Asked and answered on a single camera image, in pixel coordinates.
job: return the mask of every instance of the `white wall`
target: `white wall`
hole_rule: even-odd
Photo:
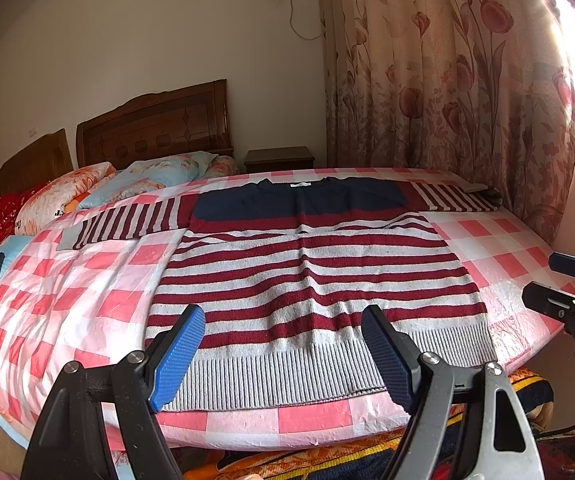
[[[318,0],[295,27],[320,31]],[[228,80],[232,141],[308,146],[325,165],[321,40],[288,25],[289,0],[1,0],[0,166],[39,135],[147,93]]]

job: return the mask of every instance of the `metal bolt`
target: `metal bolt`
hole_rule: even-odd
[[[437,356],[434,352],[423,352],[421,354],[421,359],[423,359],[423,362],[428,365],[435,365],[440,361],[439,356]]]
[[[66,374],[73,374],[78,369],[79,369],[79,361],[70,361],[69,363],[66,363],[66,365],[63,367],[63,371]]]
[[[145,358],[146,355],[140,350],[135,350],[128,354],[128,362],[132,363],[133,365],[139,364]]]
[[[503,373],[503,368],[501,368],[501,365],[495,362],[490,362],[487,365],[485,365],[487,367],[488,370],[490,370],[490,372],[492,372],[494,375],[501,375]]]

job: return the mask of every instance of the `electrical cord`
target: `electrical cord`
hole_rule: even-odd
[[[301,34],[299,34],[296,31],[296,28],[294,28],[294,25],[292,25],[292,18],[294,18],[294,6],[292,4],[292,0],[289,0],[289,26],[292,29],[292,32],[294,32],[299,38],[301,38],[302,40],[306,40],[306,41],[314,41],[314,40],[318,40],[323,33],[321,32],[317,37],[315,38],[306,38],[305,36],[301,36]]]
[[[545,433],[539,433],[535,435],[535,440],[543,440],[545,438],[550,438],[553,436],[558,436],[564,433],[575,430],[575,424],[568,426],[567,428],[561,428],[560,430],[546,431]]]

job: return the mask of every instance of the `sweater sleeve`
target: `sweater sleeve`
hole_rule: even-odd
[[[106,209],[63,230],[57,251],[79,250],[104,240],[132,240],[141,236],[186,228],[197,195],[175,196],[152,204],[132,203]]]

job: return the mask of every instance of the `orange floral pillow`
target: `orange floral pillow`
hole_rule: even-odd
[[[101,162],[71,171],[48,183],[23,205],[16,217],[14,234],[39,234],[46,225],[65,212],[73,198],[88,191],[114,171],[109,162]]]
[[[82,192],[79,196],[75,196],[72,199],[72,202],[70,202],[68,205],[65,206],[63,211],[65,213],[69,213],[69,212],[74,211],[76,209],[76,206],[78,206],[83,200],[85,200],[86,197],[90,196],[91,193],[94,193],[97,189],[100,189],[101,187],[105,186],[105,184],[107,184],[109,181],[111,181],[119,173],[120,173],[120,171],[115,171],[114,173],[110,173],[109,175],[101,178],[101,180],[98,181],[96,184],[94,184],[94,186],[90,187],[90,189]]]

